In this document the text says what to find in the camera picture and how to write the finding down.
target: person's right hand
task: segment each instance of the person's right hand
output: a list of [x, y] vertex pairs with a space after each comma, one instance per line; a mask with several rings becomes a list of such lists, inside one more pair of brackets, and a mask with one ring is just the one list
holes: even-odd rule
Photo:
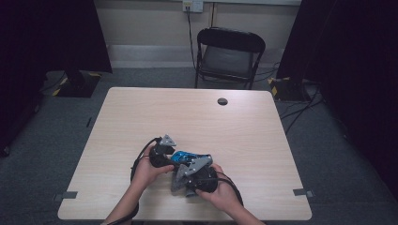
[[[212, 164], [211, 167], [216, 170], [219, 178], [228, 179], [225, 175], [223, 175], [222, 167], [217, 164]], [[232, 187], [223, 182], [219, 181], [219, 185], [217, 189], [208, 193], [200, 189], [196, 189], [196, 194], [198, 194], [203, 199], [211, 202], [216, 208], [226, 212], [228, 209], [231, 209], [236, 206], [241, 206], [239, 200], [237, 199], [237, 194], [232, 189]]]

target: robotic device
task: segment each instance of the robotic device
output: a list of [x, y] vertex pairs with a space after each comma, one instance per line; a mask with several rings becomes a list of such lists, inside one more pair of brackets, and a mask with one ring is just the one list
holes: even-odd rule
[[[133, 166], [131, 167], [130, 180], [134, 177], [135, 170], [140, 162], [141, 158], [143, 158], [143, 153], [147, 149], [147, 147], [156, 142], [155, 146], [150, 149], [149, 152], [149, 161], [152, 166], [159, 168], [167, 165], [174, 165], [174, 186], [172, 187], [172, 191], [180, 189], [182, 187], [187, 188], [191, 192], [191, 194], [195, 194], [196, 189], [200, 189], [206, 192], [214, 192], [217, 187], [219, 181], [223, 181], [229, 184], [235, 193], [237, 194], [237, 198], [240, 203], [243, 205], [242, 198], [240, 193], [232, 182], [232, 180], [227, 177], [227, 179], [219, 178], [214, 168], [211, 167], [213, 163], [213, 159], [211, 155], [197, 155], [188, 152], [178, 151], [175, 152], [173, 147], [176, 146], [176, 143], [168, 136], [167, 134], [162, 138], [154, 138], [151, 140], [141, 151], [138, 157], [135, 159]], [[137, 215], [139, 210], [139, 203], [135, 207], [134, 211], [129, 215], [118, 219], [108, 225], [121, 224]]]

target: wooden table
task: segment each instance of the wooden table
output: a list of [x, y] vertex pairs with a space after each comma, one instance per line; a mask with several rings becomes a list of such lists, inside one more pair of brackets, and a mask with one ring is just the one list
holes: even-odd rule
[[[228, 104], [218, 104], [226, 98]], [[103, 220], [130, 182], [130, 167], [153, 138], [176, 150], [211, 154], [232, 178], [245, 207], [261, 220], [306, 220], [312, 212], [273, 98], [265, 91], [114, 87], [99, 112], [68, 191], [61, 219]], [[226, 221], [200, 197], [170, 191], [162, 174], [140, 199], [137, 220]]]

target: black folding chair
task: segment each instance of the black folding chair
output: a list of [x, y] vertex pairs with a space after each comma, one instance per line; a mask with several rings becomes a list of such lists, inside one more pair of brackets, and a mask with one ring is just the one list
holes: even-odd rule
[[245, 87], [248, 83], [252, 89], [255, 72], [266, 48], [261, 37], [250, 32], [210, 27], [199, 32], [197, 43], [195, 88], [199, 76], [203, 80], [208, 76], [245, 83]]

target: white wall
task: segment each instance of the white wall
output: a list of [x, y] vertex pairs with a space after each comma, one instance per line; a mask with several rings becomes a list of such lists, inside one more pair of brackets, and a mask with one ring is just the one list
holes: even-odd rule
[[[188, 19], [180, 1], [96, 1], [108, 45], [190, 46]], [[251, 31], [267, 43], [265, 59], [280, 60], [299, 6], [204, 3], [203, 13], [191, 14], [193, 45], [206, 27]]]

